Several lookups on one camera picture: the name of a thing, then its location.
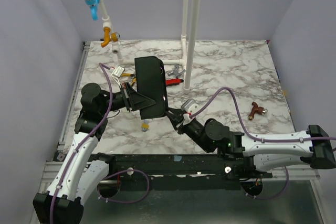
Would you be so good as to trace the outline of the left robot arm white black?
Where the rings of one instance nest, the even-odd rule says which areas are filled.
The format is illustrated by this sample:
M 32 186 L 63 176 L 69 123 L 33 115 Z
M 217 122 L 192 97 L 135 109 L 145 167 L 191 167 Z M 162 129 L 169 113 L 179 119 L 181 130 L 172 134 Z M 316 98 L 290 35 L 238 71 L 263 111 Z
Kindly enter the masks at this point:
M 92 151 L 101 139 L 112 109 L 137 111 L 155 101 L 125 85 L 118 93 L 104 91 L 96 83 L 81 90 L 82 109 L 76 121 L 72 145 L 64 162 L 44 193 L 37 193 L 33 206 L 40 223 L 79 223 L 86 201 L 99 182 L 116 175 L 116 159 L 102 154 L 86 168 Z

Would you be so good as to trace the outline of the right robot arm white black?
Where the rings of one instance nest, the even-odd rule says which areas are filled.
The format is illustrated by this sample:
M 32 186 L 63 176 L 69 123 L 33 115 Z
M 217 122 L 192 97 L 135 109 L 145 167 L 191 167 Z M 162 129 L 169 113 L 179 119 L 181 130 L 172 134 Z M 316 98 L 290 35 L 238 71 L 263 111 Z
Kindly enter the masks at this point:
M 178 134 L 187 135 L 206 153 L 217 152 L 222 159 L 239 163 L 249 178 L 291 165 L 335 168 L 330 137 L 318 125 L 289 134 L 253 135 L 231 131 L 215 119 L 201 124 L 181 109 L 168 109 L 165 115 Z

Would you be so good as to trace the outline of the yellow grey hair clips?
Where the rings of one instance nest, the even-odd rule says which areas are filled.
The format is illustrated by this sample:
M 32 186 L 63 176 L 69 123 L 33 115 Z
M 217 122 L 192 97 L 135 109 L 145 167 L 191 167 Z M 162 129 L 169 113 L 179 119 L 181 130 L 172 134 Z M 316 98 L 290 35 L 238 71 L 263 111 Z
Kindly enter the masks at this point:
M 149 122 L 147 120 L 143 120 L 141 124 L 141 131 L 146 132 L 149 130 Z

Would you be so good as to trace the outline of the black fabric tool case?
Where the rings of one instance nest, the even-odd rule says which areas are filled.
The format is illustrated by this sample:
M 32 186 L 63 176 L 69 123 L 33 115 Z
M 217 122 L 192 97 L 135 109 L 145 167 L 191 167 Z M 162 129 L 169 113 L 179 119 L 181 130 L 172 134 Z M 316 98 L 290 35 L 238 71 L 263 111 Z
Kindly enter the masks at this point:
M 155 103 L 140 109 L 141 119 L 155 119 L 165 116 L 168 101 L 163 61 L 156 56 L 135 58 L 137 92 Z

